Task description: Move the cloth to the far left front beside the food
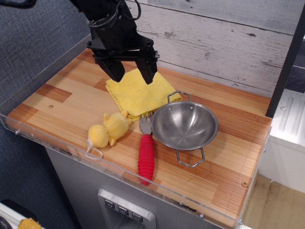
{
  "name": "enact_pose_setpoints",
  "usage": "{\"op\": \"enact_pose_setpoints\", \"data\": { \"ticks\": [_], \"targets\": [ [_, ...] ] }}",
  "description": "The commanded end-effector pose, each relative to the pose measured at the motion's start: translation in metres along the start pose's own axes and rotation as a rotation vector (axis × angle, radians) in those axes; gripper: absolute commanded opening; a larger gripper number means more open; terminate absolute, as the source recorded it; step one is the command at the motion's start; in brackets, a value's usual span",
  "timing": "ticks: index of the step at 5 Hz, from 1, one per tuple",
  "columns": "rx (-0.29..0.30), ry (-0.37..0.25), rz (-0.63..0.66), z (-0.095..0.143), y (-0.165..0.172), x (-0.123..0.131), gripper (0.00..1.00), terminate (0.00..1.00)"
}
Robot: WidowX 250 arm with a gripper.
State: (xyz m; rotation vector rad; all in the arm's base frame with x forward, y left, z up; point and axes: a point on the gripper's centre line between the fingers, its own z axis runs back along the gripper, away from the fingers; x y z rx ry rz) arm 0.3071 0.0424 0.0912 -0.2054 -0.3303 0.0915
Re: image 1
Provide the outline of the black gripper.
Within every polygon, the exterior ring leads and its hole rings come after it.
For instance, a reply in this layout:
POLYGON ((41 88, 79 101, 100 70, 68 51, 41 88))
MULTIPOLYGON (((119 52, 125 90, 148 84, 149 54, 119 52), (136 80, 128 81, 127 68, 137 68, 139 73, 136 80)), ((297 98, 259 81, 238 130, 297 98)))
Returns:
POLYGON ((111 5, 107 16, 88 21, 95 62, 115 82, 125 74, 121 61, 134 61, 146 84, 151 84, 157 72, 158 52, 153 40, 137 32, 135 21, 127 5, 111 5))

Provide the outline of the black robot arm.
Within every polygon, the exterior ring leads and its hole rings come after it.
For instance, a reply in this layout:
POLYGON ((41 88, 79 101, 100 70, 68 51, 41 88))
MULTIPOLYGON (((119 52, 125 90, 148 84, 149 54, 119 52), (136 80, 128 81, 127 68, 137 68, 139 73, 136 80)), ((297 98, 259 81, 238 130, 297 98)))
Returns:
POLYGON ((153 82, 157 72, 158 52, 153 40, 137 32, 129 7, 123 0, 74 0, 73 5, 87 18, 91 49, 95 62, 114 81, 120 82, 125 74, 124 61, 135 62, 144 81, 153 82))

